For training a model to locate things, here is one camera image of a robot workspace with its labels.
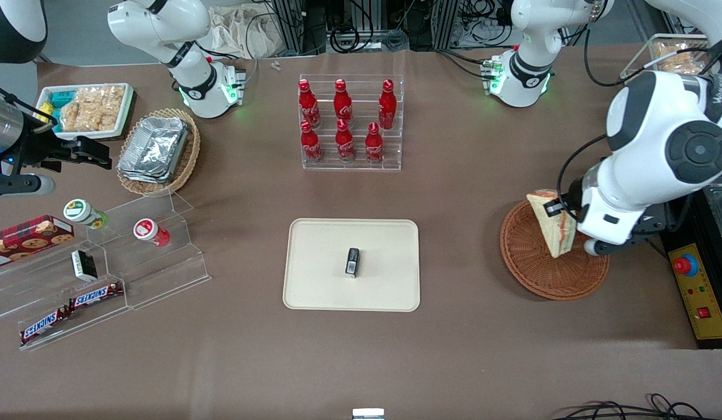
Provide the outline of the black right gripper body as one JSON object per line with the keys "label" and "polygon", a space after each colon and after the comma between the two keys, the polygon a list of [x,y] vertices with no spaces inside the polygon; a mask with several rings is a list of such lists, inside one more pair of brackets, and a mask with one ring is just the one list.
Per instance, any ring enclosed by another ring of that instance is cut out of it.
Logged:
{"label": "black right gripper body", "polygon": [[25,166],[59,172],[63,162],[78,161],[68,145],[51,130],[37,134],[32,127],[0,125],[0,178],[16,175]]}

